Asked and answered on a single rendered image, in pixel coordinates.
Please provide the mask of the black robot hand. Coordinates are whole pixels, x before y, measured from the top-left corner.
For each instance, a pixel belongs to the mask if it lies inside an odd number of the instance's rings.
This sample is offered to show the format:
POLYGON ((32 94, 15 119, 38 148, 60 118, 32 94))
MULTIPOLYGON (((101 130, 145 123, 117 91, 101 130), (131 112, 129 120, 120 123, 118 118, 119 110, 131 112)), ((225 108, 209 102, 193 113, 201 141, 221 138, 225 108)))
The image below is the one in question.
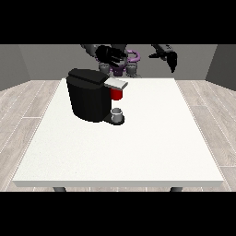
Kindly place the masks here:
POLYGON ((177 58, 178 58, 178 55, 176 52, 153 53, 149 56, 149 58, 160 58, 166 61, 172 72, 174 72, 176 69, 177 58))
POLYGON ((119 63, 126 57, 126 54, 120 49, 101 45, 95 52, 97 59, 114 67, 118 67, 119 63))

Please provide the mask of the pale grey machine lid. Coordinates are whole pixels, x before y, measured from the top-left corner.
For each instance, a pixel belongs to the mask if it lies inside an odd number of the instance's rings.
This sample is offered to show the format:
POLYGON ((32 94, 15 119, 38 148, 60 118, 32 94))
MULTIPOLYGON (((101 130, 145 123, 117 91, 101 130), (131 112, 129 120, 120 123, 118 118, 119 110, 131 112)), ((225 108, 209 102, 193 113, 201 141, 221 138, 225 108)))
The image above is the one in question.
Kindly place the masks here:
POLYGON ((104 86, 110 89, 123 90, 128 83, 117 78, 109 77, 105 82, 104 86))

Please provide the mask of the red pod holder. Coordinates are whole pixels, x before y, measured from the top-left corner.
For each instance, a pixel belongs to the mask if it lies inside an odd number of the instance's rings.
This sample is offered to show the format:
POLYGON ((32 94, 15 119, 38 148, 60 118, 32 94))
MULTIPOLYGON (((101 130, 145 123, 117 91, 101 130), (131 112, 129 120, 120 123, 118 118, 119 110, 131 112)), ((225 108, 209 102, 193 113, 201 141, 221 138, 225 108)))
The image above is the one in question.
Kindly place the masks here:
POLYGON ((123 97, 123 92, 121 90, 111 88, 111 99, 120 100, 123 97))

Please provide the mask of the black coffee machine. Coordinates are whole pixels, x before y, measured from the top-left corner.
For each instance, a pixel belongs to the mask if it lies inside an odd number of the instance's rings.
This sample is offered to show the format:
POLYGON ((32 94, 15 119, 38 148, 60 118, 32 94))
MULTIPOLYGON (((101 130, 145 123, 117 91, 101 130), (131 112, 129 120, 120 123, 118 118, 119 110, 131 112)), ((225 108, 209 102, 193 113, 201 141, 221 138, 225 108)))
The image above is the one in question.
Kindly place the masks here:
POLYGON ((93 122, 106 122, 121 125, 112 121, 111 89, 104 86, 110 76, 96 70, 72 69, 66 78, 72 110, 78 118, 93 122))

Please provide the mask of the small grey cup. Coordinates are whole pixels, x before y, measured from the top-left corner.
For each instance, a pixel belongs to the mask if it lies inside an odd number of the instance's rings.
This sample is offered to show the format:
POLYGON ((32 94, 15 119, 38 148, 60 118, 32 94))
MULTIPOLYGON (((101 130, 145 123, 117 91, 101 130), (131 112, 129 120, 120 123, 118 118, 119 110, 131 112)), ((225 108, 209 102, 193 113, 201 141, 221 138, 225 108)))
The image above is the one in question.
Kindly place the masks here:
POLYGON ((120 123, 123 120, 123 112, 120 108, 113 108, 111 110, 112 121, 115 123, 120 123))

